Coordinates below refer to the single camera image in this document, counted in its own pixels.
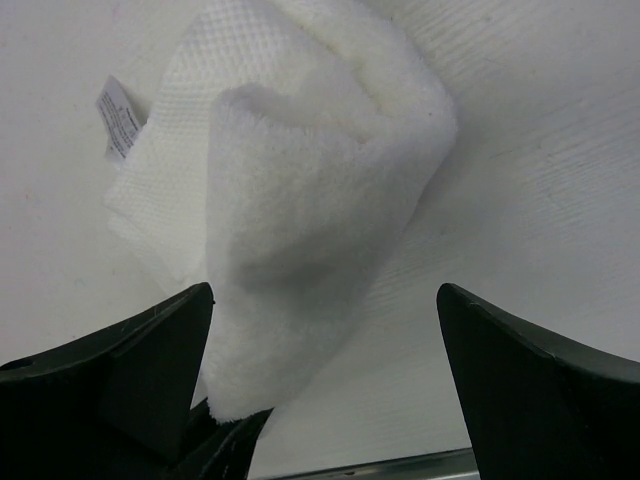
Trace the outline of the white towel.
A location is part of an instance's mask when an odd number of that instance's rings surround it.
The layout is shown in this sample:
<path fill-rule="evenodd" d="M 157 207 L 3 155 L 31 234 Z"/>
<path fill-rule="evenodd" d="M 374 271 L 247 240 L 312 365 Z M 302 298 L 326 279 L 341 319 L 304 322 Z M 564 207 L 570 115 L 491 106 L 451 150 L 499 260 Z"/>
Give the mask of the white towel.
<path fill-rule="evenodd" d="M 358 1 L 210 1 L 105 195 L 166 289 L 211 285 L 201 377 L 233 421 L 336 354 L 457 133 L 418 49 Z"/>

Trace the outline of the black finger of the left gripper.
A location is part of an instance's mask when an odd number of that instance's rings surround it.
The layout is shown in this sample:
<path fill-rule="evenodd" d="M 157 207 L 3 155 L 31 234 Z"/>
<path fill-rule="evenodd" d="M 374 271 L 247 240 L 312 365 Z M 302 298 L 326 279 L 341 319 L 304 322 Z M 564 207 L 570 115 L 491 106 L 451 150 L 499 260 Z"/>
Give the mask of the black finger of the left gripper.
<path fill-rule="evenodd" d="M 189 414 L 178 461 L 170 479 L 245 480 L 257 440 L 272 409 L 245 419 L 219 423 L 210 416 L 205 400 Z"/>

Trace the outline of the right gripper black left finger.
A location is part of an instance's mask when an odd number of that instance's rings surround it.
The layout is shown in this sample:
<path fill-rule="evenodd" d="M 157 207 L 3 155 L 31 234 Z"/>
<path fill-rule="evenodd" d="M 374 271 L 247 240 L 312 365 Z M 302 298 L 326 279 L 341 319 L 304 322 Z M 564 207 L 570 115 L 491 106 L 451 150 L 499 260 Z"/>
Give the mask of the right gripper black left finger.
<path fill-rule="evenodd" d="M 196 284 L 1 367 L 4 479 L 169 479 L 214 305 Z"/>

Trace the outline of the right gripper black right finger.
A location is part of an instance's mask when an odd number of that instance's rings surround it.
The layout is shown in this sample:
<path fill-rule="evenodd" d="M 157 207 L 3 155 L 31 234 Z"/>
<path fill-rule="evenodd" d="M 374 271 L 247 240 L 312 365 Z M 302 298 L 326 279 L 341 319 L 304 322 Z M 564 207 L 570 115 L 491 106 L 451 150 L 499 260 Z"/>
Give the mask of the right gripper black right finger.
<path fill-rule="evenodd" d="M 638 478 L 638 362 L 454 284 L 436 304 L 481 478 Z"/>

